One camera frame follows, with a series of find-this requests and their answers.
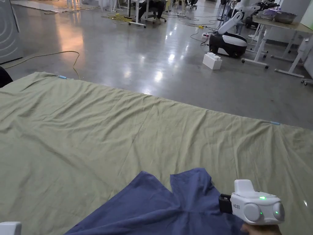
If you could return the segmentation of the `person's right hand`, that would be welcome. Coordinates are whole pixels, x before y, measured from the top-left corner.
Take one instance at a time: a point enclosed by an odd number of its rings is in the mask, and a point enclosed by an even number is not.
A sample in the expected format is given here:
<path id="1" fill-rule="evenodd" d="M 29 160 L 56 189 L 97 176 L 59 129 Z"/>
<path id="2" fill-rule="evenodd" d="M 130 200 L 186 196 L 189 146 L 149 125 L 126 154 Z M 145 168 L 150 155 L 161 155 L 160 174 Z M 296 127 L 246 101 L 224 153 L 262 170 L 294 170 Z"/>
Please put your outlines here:
<path id="1" fill-rule="evenodd" d="M 282 235 L 278 225 L 250 225 L 244 223 L 241 231 L 249 235 Z"/>

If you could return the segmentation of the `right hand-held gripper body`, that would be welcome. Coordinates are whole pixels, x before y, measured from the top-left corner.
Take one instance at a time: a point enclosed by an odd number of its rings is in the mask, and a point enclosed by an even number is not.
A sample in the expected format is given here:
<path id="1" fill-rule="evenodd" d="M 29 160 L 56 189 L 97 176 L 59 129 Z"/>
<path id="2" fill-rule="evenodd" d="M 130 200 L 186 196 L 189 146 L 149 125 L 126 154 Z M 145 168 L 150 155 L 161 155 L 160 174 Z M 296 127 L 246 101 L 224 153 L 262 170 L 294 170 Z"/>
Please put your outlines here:
<path id="1" fill-rule="evenodd" d="M 250 225 L 278 225 L 285 221 L 285 210 L 276 195 L 255 191 L 247 179 L 234 181 L 231 195 L 220 194 L 220 212 L 233 214 Z"/>

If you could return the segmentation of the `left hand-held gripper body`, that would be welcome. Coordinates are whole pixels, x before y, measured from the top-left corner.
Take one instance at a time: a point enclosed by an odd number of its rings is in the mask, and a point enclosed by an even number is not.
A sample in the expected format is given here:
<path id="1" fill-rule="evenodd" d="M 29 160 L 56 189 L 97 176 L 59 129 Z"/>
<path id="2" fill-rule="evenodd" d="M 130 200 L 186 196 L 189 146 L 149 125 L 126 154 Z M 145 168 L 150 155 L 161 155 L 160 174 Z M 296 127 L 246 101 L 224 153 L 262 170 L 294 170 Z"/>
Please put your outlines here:
<path id="1" fill-rule="evenodd" d="M 1 235 L 21 235 L 22 224 L 21 222 L 1 222 L 0 234 Z"/>

